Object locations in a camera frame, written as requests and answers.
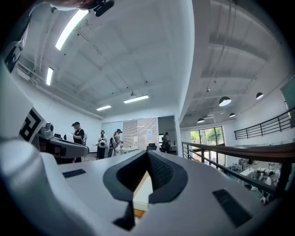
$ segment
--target ceiling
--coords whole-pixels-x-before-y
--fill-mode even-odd
[[[43,4],[33,11],[19,67],[34,84],[67,104],[98,118],[155,106],[175,105],[194,51],[189,4],[183,0],[116,0],[101,17],[86,15],[62,49],[55,44],[77,11],[55,11]],[[255,87],[258,73],[276,45],[272,33],[254,16],[229,2],[212,0],[210,37],[201,77],[183,119],[196,125],[229,120]],[[48,67],[54,69],[46,85]],[[147,94],[149,99],[124,104]],[[232,102],[219,107],[219,99]],[[97,111],[96,108],[112,108]]]
[[[183,119],[186,124],[181,126],[195,126],[198,118],[211,114],[213,117],[205,119],[206,124],[226,121],[230,119],[229,113],[238,113],[275,45],[269,30],[241,7],[232,4],[229,22],[229,2],[212,0],[206,63]],[[222,96],[230,97],[232,102],[219,107]]]
[[[77,11],[43,4],[33,11],[19,67],[35,85],[87,112],[105,118],[174,104],[191,45],[183,44],[187,16],[182,0],[116,0],[101,17],[91,11],[59,51],[55,44]],[[48,67],[54,69],[46,85]],[[149,99],[124,104],[147,94]],[[111,109],[96,108],[111,105]]]

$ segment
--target black sticker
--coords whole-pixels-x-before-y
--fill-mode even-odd
[[[25,124],[23,128],[20,130],[19,134],[25,141],[30,141],[34,131],[38,127],[41,122],[41,119],[35,114],[33,110],[29,112],[30,116],[27,116],[26,120],[24,121]]]
[[[65,178],[70,178],[70,177],[74,177],[77,175],[82,175],[85,174],[86,171],[83,169],[79,169],[79,170],[75,170],[75,171],[69,171],[69,172],[64,172],[63,175]]]
[[[236,227],[252,218],[225,189],[215,191],[213,195]]]

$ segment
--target cap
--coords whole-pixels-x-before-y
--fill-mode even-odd
[[[72,124],[72,126],[74,126],[74,125],[80,125],[80,123],[79,122],[75,122],[74,124]]]

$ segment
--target poster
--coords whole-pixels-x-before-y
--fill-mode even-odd
[[[147,139],[153,139],[153,130],[152,129],[147,130]]]

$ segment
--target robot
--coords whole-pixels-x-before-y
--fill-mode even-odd
[[[56,8],[53,11],[80,7],[93,9],[96,16],[113,5],[102,0],[50,2]],[[18,34],[22,40],[26,30]],[[0,88],[5,88],[0,100],[0,176],[7,210],[25,225],[25,232],[251,235],[277,206],[274,203],[262,211],[250,192],[216,169],[167,153],[135,151],[58,166],[54,156],[73,158],[89,150],[54,137],[53,125],[38,114],[10,74],[17,61],[13,54],[10,50],[8,60],[0,63]],[[153,193],[147,214],[135,225],[133,192],[146,171]]]

